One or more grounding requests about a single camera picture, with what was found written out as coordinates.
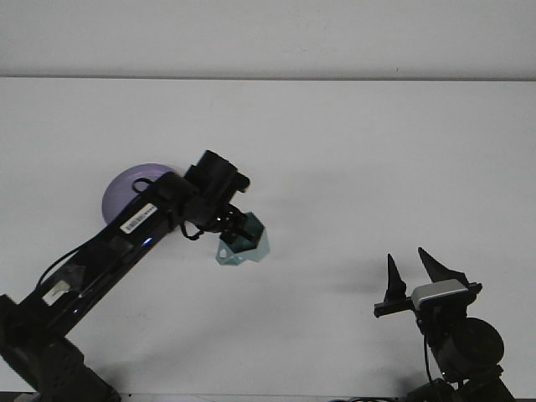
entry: green transparent object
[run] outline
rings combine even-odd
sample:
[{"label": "green transparent object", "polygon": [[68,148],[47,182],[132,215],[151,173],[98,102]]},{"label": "green transparent object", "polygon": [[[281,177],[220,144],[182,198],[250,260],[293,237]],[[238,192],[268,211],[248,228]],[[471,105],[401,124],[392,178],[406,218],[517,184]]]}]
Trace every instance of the green transparent object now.
[{"label": "green transparent object", "polygon": [[246,260],[259,262],[270,252],[268,236],[266,235],[265,226],[257,219],[253,213],[245,214],[247,220],[244,230],[253,235],[255,240],[248,240],[245,237],[238,238],[231,244],[222,240],[219,241],[218,253],[216,260],[220,265],[240,265]]}]

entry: black cable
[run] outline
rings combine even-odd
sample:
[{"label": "black cable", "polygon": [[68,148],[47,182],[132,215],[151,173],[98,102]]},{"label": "black cable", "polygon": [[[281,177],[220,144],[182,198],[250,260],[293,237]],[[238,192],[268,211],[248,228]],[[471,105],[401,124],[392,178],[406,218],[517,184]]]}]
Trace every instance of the black cable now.
[{"label": "black cable", "polygon": [[430,373],[430,362],[428,360],[428,346],[427,346],[427,341],[428,341],[428,338],[425,334],[425,337],[424,337],[425,341],[424,341],[424,345],[425,345],[425,366],[426,366],[426,375],[428,376],[428,381],[430,381],[430,385],[431,387],[435,390],[435,393],[437,394],[437,398],[439,401],[442,401],[443,399],[441,398],[441,393],[439,392],[438,388],[436,387],[436,383],[434,383],[434,380],[432,379],[432,375]]},{"label": "black cable", "polygon": [[397,402],[398,398],[350,398],[350,399],[332,399],[329,402]]},{"label": "black cable", "polygon": [[132,183],[132,190],[136,193],[136,194],[141,194],[143,193],[144,190],[140,190],[136,187],[136,185],[138,183],[145,183],[147,185],[151,185],[153,184],[154,182],[152,180],[149,180],[148,178],[137,178],[136,180],[134,180],[134,182]]},{"label": "black cable", "polygon": [[[178,208],[178,214],[181,217],[184,217],[184,202],[182,202]],[[188,234],[188,231],[186,230],[186,223],[183,221],[178,226],[181,228],[181,232],[183,233],[183,236],[187,238],[188,240],[198,240],[201,235],[204,234],[204,230],[199,230],[196,234]]]},{"label": "black cable", "polygon": [[67,257],[70,257],[74,253],[78,252],[82,247],[86,246],[92,240],[93,239],[86,241],[83,245],[79,245],[75,249],[72,249],[67,254],[62,255],[55,262],[53,262],[52,265],[49,266],[46,270],[44,270],[43,274],[39,277],[39,280],[37,281],[37,285],[35,286],[35,288],[37,289],[43,283],[44,278],[48,275],[49,272],[51,272],[54,269],[55,266],[57,266],[61,261],[65,260]]}]

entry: white backdrop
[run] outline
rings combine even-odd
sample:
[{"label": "white backdrop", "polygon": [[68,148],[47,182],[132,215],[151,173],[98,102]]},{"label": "white backdrop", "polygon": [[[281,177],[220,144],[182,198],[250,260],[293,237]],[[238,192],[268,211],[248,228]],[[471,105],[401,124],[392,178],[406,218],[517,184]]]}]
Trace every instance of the white backdrop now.
[{"label": "white backdrop", "polygon": [[0,0],[0,74],[536,78],[531,0]]},{"label": "white backdrop", "polygon": [[[410,313],[375,319],[417,246],[484,290],[504,381],[533,396],[536,84],[0,79],[0,292],[20,302],[103,227],[106,185],[204,149],[272,253],[221,267],[171,234],[70,334],[120,391],[400,395],[425,382]],[[0,389],[26,389],[0,362]]]}]

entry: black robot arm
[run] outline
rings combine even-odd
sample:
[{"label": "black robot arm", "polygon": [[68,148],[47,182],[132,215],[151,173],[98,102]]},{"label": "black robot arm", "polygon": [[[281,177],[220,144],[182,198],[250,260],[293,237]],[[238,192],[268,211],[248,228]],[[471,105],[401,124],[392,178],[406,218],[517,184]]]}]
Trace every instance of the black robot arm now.
[{"label": "black robot arm", "polygon": [[[487,322],[467,317],[467,306],[477,299],[482,285],[447,269],[421,248],[419,255],[432,283],[406,297],[406,285],[389,255],[388,289],[384,301],[374,306],[376,317],[411,310],[443,375],[444,380],[430,379],[430,384],[409,393],[407,401],[513,402],[500,379],[501,336]],[[457,389],[448,383],[456,383]]]},{"label": "black robot arm", "polygon": [[39,402],[111,402],[117,393],[84,365],[65,335],[166,234],[184,224],[255,247],[261,230],[229,202],[250,181],[207,151],[180,177],[165,173],[139,192],[20,304],[0,296],[0,353],[39,392]]}]

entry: white label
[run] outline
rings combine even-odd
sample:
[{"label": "white label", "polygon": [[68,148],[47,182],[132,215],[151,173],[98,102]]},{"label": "white label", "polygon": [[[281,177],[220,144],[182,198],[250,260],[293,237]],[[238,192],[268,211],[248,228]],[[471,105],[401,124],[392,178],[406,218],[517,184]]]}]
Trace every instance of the white label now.
[{"label": "white label", "polygon": [[127,235],[132,233],[136,228],[142,224],[147,218],[149,218],[152,214],[157,212],[157,207],[155,207],[153,204],[147,204],[145,207],[140,209],[137,214],[135,214],[132,218],[127,220],[122,226],[121,230],[125,232]]},{"label": "white label", "polygon": [[46,295],[43,296],[43,301],[49,306],[52,306],[68,291],[70,291],[70,285],[66,281],[59,281]]}]

